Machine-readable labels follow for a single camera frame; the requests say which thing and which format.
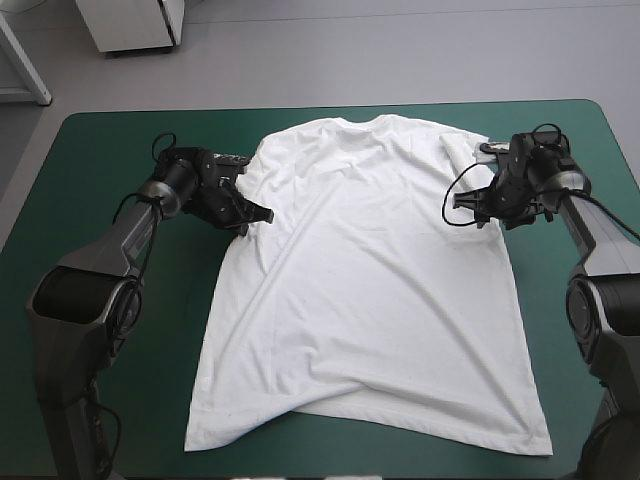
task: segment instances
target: gray floor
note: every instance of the gray floor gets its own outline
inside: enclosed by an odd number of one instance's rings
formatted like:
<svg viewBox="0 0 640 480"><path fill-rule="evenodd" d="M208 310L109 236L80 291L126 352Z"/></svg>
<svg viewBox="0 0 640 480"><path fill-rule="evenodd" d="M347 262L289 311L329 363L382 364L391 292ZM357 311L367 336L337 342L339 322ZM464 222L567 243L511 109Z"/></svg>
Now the gray floor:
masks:
<svg viewBox="0 0 640 480"><path fill-rule="evenodd" d="M589 98L640 178L640 1L188 0L176 52L118 59L73 0L7 19L54 102L0 105L0 245L79 111Z"/></svg>

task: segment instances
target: white cabinet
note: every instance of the white cabinet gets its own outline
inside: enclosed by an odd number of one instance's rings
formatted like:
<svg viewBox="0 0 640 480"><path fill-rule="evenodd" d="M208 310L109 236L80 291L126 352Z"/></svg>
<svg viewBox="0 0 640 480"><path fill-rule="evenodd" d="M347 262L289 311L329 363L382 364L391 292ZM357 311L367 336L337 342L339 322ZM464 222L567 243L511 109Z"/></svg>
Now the white cabinet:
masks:
<svg viewBox="0 0 640 480"><path fill-rule="evenodd" d="M180 44L184 0L76 0L98 50Z"/></svg>

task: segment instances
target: green table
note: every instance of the green table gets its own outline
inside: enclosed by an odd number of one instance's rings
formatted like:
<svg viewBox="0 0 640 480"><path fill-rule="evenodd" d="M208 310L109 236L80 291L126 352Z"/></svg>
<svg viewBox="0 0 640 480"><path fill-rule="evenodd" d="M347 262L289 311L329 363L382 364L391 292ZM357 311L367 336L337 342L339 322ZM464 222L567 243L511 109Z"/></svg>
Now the green table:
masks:
<svg viewBox="0 0 640 480"><path fill-rule="evenodd" d="M424 118L508 139L539 123L562 126L594 195L638 227L638 188L600 108L585 100L270 110L82 113L63 124L0 256L0 475L51 475L32 386L24 303L66 252L98 237L118 201L149 175L150 143L252 154L265 135L321 117ZM564 313L578 260L562 221L505 235L540 399L555 455L528 458L371 423L287 414L212 451L182 450L202 336L228 234L181 215L165 222L151 260L145 310L118 361L100 376L103 403L124 422L125 476L554 477L573 469L601 389L587 374Z"/></svg>

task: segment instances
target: black robot arm segment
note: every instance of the black robot arm segment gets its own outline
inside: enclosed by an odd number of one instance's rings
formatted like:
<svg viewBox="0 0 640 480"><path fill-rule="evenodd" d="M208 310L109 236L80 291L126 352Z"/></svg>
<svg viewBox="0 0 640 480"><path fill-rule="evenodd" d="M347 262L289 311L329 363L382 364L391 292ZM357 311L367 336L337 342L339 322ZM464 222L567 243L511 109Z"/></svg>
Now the black robot arm segment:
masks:
<svg viewBox="0 0 640 480"><path fill-rule="evenodd" d="M108 447L101 417L112 411L98 403L96 376L113 364L140 314L158 224L182 210L244 235L249 223L273 219L271 210L235 187L248 158L175 147L174 137L156 162L151 177L125 197L137 202L118 214L123 200L107 232L62 257L27 303L37 397L63 480L117 477L112 465L118 441Z"/></svg>
<svg viewBox="0 0 640 480"><path fill-rule="evenodd" d="M478 227L490 218L507 229L536 215L564 220L580 253L566 295L567 317L589 371L605 387L578 470L567 478L640 478L640 247L633 232L590 196L589 179L554 131L520 133L483 144L498 171L489 186L454 195L454 208L473 210Z"/></svg>

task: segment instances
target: white t-shirt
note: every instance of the white t-shirt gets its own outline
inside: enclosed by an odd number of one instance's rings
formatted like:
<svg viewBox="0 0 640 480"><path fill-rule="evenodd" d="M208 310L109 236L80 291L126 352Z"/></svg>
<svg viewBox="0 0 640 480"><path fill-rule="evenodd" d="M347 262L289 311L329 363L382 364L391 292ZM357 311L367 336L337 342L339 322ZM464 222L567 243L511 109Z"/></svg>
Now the white t-shirt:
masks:
<svg viewBox="0 0 640 480"><path fill-rule="evenodd" d="M551 454L502 232L440 216L483 141L395 115L262 141L237 184L275 219L222 263L185 450L297 410ZM478 166L455 191L491 178Z"/></svg>

